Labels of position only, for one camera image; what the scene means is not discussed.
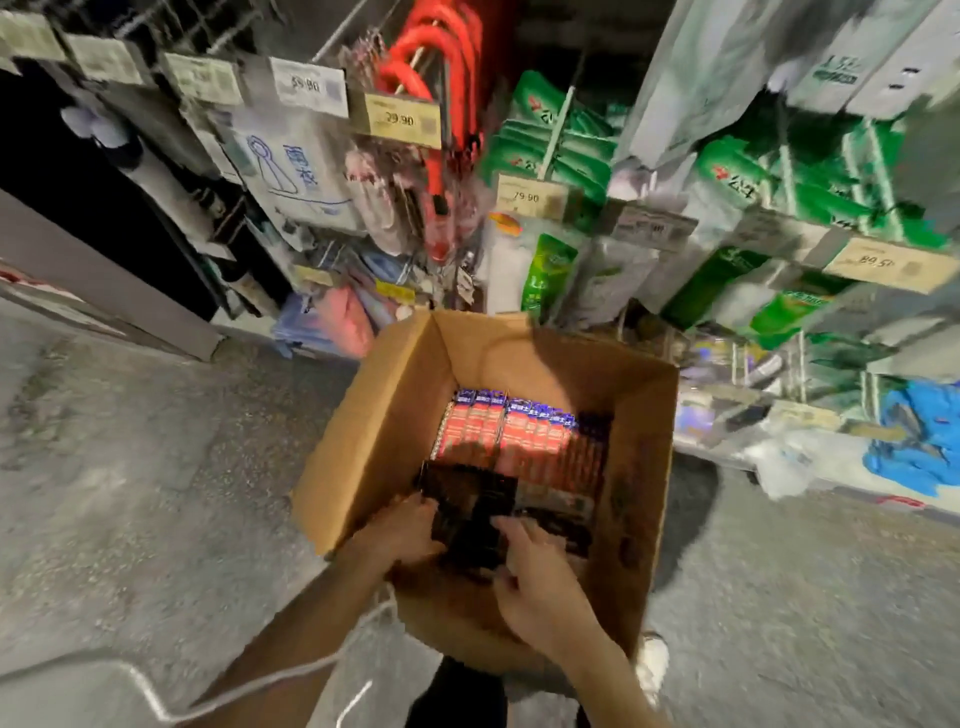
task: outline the white shoe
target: white shoe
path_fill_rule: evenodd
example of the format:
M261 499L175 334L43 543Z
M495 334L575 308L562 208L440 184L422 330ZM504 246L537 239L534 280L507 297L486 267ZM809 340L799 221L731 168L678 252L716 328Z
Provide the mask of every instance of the white shoe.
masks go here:
M643 636L639 659L636 663L636 679L647 696L647 702L654 708L660 703L660 686L670 664L670 650L663 637L656 634Z

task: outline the pink item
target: pink item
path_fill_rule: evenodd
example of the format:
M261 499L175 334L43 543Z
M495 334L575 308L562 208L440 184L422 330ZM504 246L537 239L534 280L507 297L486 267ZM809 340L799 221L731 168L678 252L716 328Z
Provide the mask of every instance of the pink item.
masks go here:
M315 307L321 330L341 352L358 359L367 355L373 345L373 328L352 288L330 288Z

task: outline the concrete floor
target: concrete floor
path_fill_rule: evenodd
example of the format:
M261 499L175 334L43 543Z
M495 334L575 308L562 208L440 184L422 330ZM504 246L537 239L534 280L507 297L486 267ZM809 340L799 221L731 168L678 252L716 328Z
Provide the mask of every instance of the concrete floor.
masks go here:
M226 342L172 363L0 318L0 670L131 655L185 705L322 568L284 497L348 386L341 361ZM832 494L771 502L678 458L649 627L678 726L955 724L960 530ZM439 656L370 634L311 725L400 726ZM514 726L572 725L553 695ZM152 726L109 668L0 690L0 726Z

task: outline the price label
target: price label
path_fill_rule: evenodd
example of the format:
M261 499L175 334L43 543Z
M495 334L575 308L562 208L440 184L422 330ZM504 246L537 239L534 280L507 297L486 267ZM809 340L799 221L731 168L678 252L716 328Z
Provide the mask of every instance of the price label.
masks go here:
M679 251L697 221L666 210L630 202L616 218L611 237L660 251Z
M347 77L342 69L275 58L270 66L281 104L349 118Z
M824 267L846 279L929 293L956 275L960 260L917 248L855 237Z
M473 276L463 268L457 268L457 293L468 305L473 305L473 289Z
M386 94L364 94L370 133L431 149L441 149L440 105Z
M787 400L775 401L770 409L770 417L789 425L817 427L830 432L835 432L843 425L843 418L833 410Z
M5 54L14 58L38 61L66 61L63 46L54 29L39 12L0 12L0 39L6 44Z
M318 283L319 285L328 285L334 286L336 282L333 279L333 276L330 275L329 271L322 271L319 268L311 268L307 265L297 265L294 266L294 270L297 271L297 275L300 276L303 280L309 280L311 283Z
M376 290L387 298L394 299L400 303L413 305L417 302L417 291L413 288L407 288L405 285L396 285L395 283L388 283L386 280L378 280L376 282Z
M563 220L569 196L570 190L564 184L501 173L496 184L495 208L527 217Z
M743 213L725 242L737 248L803 262L831 231L840 229L808 223L765 207L751 207Z
M177 53L166 53L164 56L184 96L210 104L243 104L237 72L230 61L181 56Z
M882 440L886 443L898 443L906 440L906 430L899 425L884 427L875 423L854 422L848 423L844 434L853 437L866 437L870 440Z
M111 37L64 35L80 70L93 81L145 85L140 68L145 67L140 51L132 43Z
M198 253L219 257L222 260L236 260L230 248L221 243L214 243L209 240L191 240L190 244Z

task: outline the black pants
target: black pants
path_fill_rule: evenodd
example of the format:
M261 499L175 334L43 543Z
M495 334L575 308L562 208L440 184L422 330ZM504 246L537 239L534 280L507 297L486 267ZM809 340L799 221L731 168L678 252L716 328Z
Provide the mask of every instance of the black pants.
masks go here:
M506 728L507 694L496 675L444 657L426 692L414 702L406 728ZM584 709L577 728L589 728Z

